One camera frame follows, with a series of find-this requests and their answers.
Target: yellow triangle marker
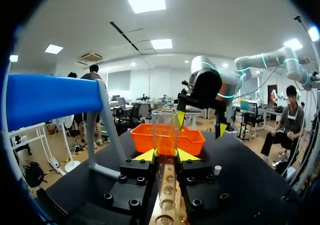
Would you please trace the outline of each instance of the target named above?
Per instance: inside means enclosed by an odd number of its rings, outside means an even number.
[[[184,120],[185,120],[185,112],[184,111],[177,111],[177,118],[178,118],[178,131],[181,131]]]
[[[227,124],[224,124],[224,123],[220,123],[220,136],[216,139],[216,140],[219,140],[222,135],[224,134],[225,130],[227,129]]]
[[[200,158],[197,158],[196,156],[193,156],[190,153],[187,153],[186,151],[181,150],[180,148],[178,148],[177,150],[179,153],[180,161],[187,161],[188,159],[200,160]]]
[[[144,160],[146,160],[146,161],[150,161],[150,162],[151,162],[153,155],[154,155],[154,149],[150,149],[149,151],[147,151],[147,152],[145,152],[145,153],[143,153],[143,154],[135,157],[135,158],[132,159],[132,160],[138,160],[138,161],[140,161],[141,159],[144,159]]]

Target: shorts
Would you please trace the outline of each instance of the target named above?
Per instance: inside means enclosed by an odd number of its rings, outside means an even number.
[[[79,125],[80,123],[83,123],[83,121],[85,121],[87,123],[87,113],[86,112],[83,113],[83,118],[82,118],[82,113],[78,113],[78,114],[74,115],[74,121],[76,122],[77,125]],[[96,116],[95,122],[96,123],[100,122],[99,113]]]

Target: ceiling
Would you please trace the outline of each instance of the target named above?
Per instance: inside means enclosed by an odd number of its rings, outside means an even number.
[[[288,0],[165,3],[166,10],[135,14],[127,0],[46,0],[21,30],[15,50],[19,60],[13,66],[51,68],[63,64],[87,69],[77,63],[77,58],[94,51],[104,58],[101,72],[158,66],[189,68],[185,60],[197,55],[207,55],[217,66],[228,63],[235,69],[235,58],[276,50],[292,38],[303,45],[298,56],[315,60],[307,35],[293,20],[299,12]],[[136,51],[110,22],[141,51]],[[155,39],[171,39],[173,48],[156,50],[155,54],[149,49],[150,40]],[[49,44],[64,49],[57,55],[45,53]]]

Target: black backpack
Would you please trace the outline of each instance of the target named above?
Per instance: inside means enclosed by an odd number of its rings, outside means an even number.
[[[37,162],[32,161],[28,166],[25,166],[24,173],[25,181],[31,188],[38,187],[42,182],[47,183],[44,180],[45,173]]]

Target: wooden floor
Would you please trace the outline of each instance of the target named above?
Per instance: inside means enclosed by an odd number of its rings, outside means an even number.
[[[275,126],[274,122],[270,122],[269,123],[271,126]],[[238,122],[235,123],[237,129],[239,129],[240,124]],[[200,130],[200,131],[206,131],[208,128],[212,128],[212,130],[214,131],[214,120],[207,120],[204,118],[197,118],[196,121],[196,129]],[[260,153],[263,143],[265,141],[266,135],[268,132],[270,132],[272,130],[272,128],[268,128],[266,127],[265,130],[262,131],[258,131],[258,137],[255,137],[254,139],[251,138],[251,136],[249,134],[247,134],[247,137],[250,138],[249,141],[243,141],[243,144],[245,146],[247,146],[248,148],[250,148],[253,152],[255,152],[258,156],[262,157],[262,154]],[[36,136],[36,132],[35,131],[31,131],[31,132],[27,132],[26,135],[28,136],[28,138],[33,138]],[[295,164],[293,165],[296,169],[299,169],[300,167],[300,161],[301,158],[303,156],[303,151],[305,150],[305,147],[308,143],[308,138],[309,136],[306,135],[306,138],[303,141],[303,145],[302,145],[302,149],[299,153],[298,159],[295,162]],[[68,139],[68,144],[70,147],[72,147],[75,143],[74,140],[70,137],[67,138]],[[64,167],[65,167],[65,163],[63,163],[63,161],[68,160],[69,156],[68,156],[68,152],[67,149],[64,145],[63,142],[63,136],[61,132],[57,132],[55,135],[48,135],[47,134],[47,140],[52,152],[52,155],[57,159],[57,161],[61,164],[60,168],[64,171]],[[102,149],[104,146],[108,146],[108,144],[104,144],[102,147],[98,146],[98,148],[95,150],[96,152],[99,151],[100,149]],[[26,155],[25,151],[23,150],[19,153],[24,153],[24,154],[19,154],[19,161],[20,163],[22,163],[23,165],[27,165],[29,162],[33,161],[33,162],[37,162],[40,164],[42,170],[46,173],[48,171],[50,171],[52,169],[52,167],[49,165],[43,147],[41,145],[40,140],[34,141],[32,143],[30,143],[30,148],[31,148],[31,152],[32,152],[32,156]],[[283,148],[281,148],[280,144],[276,144],[272,146],[270,155],[269,155],[269,163],[270,166],[272,165],[272,161],[278,161],[279,160],[279,156],[278,156],[278,152],[280,151],[284,151]],[[88,159],[88,152],[86,150],[82,151],[82,152],[78,152],[78,153],[73,153],[73,159],[79,162],[84,162],[86,159]],[[47,183],[43,182],[41,187],[44,189],[47,189],[48,187],[50,187],[52,184],[54,184],[57,180],[59,180],[62,177],[61,174],[58,174],[56,171],[50,171],[48,172],[44,179],[47,181]],[[31,192],[31,196],[32,197],[36,197],[36,190],[38,188],[34,188],[32,189]]]

